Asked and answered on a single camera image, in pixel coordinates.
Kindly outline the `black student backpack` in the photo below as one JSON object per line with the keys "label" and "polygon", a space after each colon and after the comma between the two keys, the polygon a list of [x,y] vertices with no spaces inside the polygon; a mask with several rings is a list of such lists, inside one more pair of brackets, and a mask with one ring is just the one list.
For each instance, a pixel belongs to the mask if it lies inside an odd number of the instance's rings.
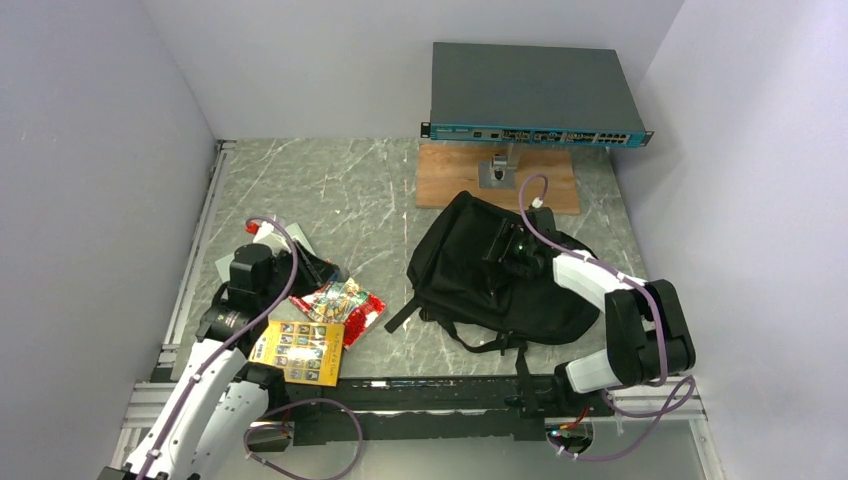
{"label": "black student backpack", "polygon": [[480,326],[494,340],[463,346],[472,353],[522,348],[527,343],[562,345],[578,340],[600,312],[557,286],[550,275],[498,281],[482,269],[487,220],[519,215],[467,191],[457,194],[415,247],[407,267],[412,299],[385,325],[396,331],[413,312],[435,322],[451,338],[459,324]]}

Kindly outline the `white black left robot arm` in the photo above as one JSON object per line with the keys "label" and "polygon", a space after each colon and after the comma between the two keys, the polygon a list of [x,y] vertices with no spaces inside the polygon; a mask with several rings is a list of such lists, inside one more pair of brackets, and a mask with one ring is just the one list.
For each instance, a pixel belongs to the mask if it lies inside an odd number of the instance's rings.
{"label": "white black left robot arm", "polygon": [[153,427],[121,466],[105,467],[100,478],[212,479],[252,422],[285,411],[282,371],[250,354],[282,301],[319,290],[340,268],[301,243],[292,250],[250,243],[235,251],[228,270]]}

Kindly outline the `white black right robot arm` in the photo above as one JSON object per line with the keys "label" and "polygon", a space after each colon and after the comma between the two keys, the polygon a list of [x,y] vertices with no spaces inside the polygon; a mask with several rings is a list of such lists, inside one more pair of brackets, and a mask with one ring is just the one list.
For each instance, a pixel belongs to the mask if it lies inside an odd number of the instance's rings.
{"label": "white black right robot arm", "polygon": [[574,415],[590,392],[661,384],[694,367],[696,351],[674,285],[625,274],[587,250],[569,249],[522,220],[501,220],[484,259],[533,278],[551,269],[553,282],[593,305],[605,321],[603,350],[565,365],[551,388],[557,411]]}

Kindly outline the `grey notebook with label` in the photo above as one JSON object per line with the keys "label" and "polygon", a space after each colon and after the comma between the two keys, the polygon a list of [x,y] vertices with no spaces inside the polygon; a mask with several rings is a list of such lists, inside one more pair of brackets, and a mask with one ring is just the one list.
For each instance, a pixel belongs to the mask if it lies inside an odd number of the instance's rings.
{"label": "grey notebook with label", "polygon": [[[299,242],[300,245],[303,246],[309,253],[315,253],[308,238],[297,223],[286,226],[285,231],[292,237],[293,240]],[[230,280],[230,264],[234,260],[234,257],[235,253],[230,253],[215,262],[215,267],[222,282]]]}

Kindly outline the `wooden base board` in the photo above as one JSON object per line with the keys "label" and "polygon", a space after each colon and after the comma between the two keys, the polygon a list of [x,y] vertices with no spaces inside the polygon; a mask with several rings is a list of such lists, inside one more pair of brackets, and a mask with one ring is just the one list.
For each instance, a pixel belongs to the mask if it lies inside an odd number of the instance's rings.
{"label": "wooden base board", "polygon": [[437,145],[419,148],[416,206],[443,208],[467,191],[516,211],[535,198],[556,214],[577,215],[580,205],[571,155],[534,147]]}

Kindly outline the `yellow picture book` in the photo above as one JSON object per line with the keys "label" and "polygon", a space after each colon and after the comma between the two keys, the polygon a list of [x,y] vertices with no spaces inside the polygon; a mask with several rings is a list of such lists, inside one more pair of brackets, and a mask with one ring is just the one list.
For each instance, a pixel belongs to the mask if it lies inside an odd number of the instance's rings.
{"label": "yellow picture book", "polygon": [[248,360],[282,371],[287,383],[335,387],[343,348],[341,324],[274,320]]}

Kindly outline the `red colourful book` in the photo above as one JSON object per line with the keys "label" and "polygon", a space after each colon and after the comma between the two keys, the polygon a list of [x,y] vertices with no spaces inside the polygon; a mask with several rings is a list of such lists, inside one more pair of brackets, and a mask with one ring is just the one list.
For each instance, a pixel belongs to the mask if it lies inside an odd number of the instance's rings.
{"label": "red colourful book", "polygon": [[330,281],[311,294],[289,300],[313,322],[343,325],[345,349],[350,349],[386,308],[380,298],[353,278]]}

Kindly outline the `grey metal stand bracket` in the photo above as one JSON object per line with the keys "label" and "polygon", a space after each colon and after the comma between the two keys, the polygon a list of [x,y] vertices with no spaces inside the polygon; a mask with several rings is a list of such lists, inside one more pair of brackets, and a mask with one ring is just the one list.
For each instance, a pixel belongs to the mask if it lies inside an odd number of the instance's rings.
{"label": "grey metal stand bracket", "polygon": [[516,187],[516,171],[522,146],[510,144],[505,153],[495,153],[488,161],[478,163],[478,183],[482,189],[507,190]]}

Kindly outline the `teal network switch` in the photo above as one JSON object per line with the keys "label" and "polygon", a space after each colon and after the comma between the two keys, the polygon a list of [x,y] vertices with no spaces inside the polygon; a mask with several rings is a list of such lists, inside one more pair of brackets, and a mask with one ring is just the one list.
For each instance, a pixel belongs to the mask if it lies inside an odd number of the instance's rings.
{"label": "teal network switch", "polygon": [[639,148],[653,135],[612,49],[433,45],[423,139]]}

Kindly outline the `aluminium frame rail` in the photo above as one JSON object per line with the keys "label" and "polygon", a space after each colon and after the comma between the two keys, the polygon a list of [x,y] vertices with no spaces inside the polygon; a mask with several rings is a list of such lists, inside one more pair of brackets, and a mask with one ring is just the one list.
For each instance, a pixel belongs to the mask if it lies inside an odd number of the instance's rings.
{"label": "aluminium frame rail", "polygon": [[216,158],[209,173],[209,185],[196,224],[192,244],[176,302],[166,329],[163,344],[157,356],[150,379],[136,384],[124,415],[117,445],[108,468],[118,470],[144,437],[144,431],[151,428],[159,415],[159,410],[167,401],[175,383],[170,380],[170,372],[176,363],[178,349],[186,329],[195,289],[200,279],[202,262],[207,250],[207,242],[220,196],[223,191],[230,159],[237,142],[218,140]]}

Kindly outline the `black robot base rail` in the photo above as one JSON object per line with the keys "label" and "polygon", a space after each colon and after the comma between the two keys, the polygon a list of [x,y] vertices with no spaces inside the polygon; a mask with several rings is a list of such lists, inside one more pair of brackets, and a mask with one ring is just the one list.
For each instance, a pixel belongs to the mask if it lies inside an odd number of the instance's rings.
{"label": "black robot base rail", "polygon": [[612,414],[601,394],[577,394],[563,375],[343,378],[273,388],[248,443],[271,452],[357,439],[540,441],[561,424]]}

